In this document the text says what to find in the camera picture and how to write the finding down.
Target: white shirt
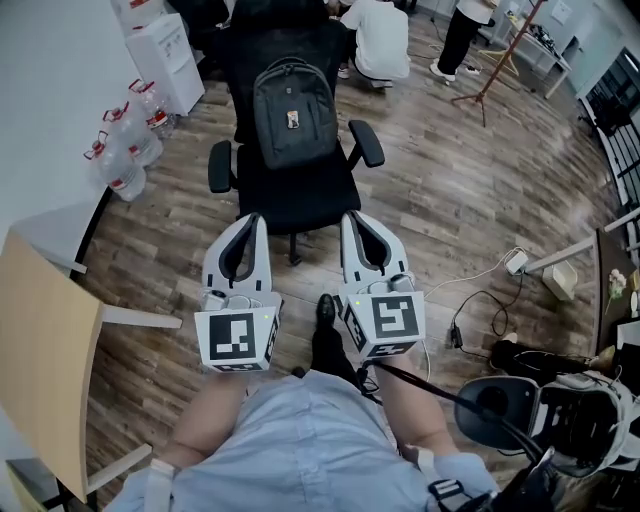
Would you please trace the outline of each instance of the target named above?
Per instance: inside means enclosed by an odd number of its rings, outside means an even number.
[[[142,512],[148,478],[148,469],[131,475],[106,512]],[[459,480],[473,497],[498,490],[470,453],[435,456],[421,473],[397,454],[373,402],[312,370],[264,384],[248,398],[233,435],[173,479],[170,510],[432,511],[438,508],[427,487],[443,479]]]
[[[489,23],[493,14],[493,9],[483,0],[460,0],[458,10],[467,18],[471,18],[482,25]]]
[[[356,67],[369,78],[409,76],[409,20],[393,2],[356,0],[340,20],[356,30]]]

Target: black shoe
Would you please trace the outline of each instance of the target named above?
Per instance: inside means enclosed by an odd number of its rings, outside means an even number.
[[[291,375],[293,375],[294,377],[298,377],[299,379],[302,379],[307,372],[304,371],[303,368],[301,368],[300,366],[296,366],[293,370],[291,370]]]
[[[333,303],[333,297],[328,293],[323,294],[318,301],[318,307],[316,308],[316,328],[332,327],[333,322],[336,319],[336,306]]]

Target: chair armrest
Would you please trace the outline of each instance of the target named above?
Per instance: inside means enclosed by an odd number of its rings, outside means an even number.
[[[231,141],[214,144],[209,155],[209,188],[214,194],[231,190]]]
[[[353,134],[356,145],[349,155],[349,170],[360,160],[364,159],[367,167],[378,167],[384,163],[384,151],[375,132],[365,121],[349,121],[349,129]]]

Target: black backpack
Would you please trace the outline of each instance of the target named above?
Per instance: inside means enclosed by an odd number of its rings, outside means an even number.
[[[269,169],[317,161],[333,153],[338,121],[324,74],[296,57],[271,64],[253,85],[253,115]]]

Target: black and white marker cube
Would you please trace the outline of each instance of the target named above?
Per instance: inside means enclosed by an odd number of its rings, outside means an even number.
[[[196,313],[203,364],[219,372],[268,370],[280,327],[277,313],[276,307]]]
[[[362,359],[402,354],[424,339],[424,294],[348,295],[342,320]]]

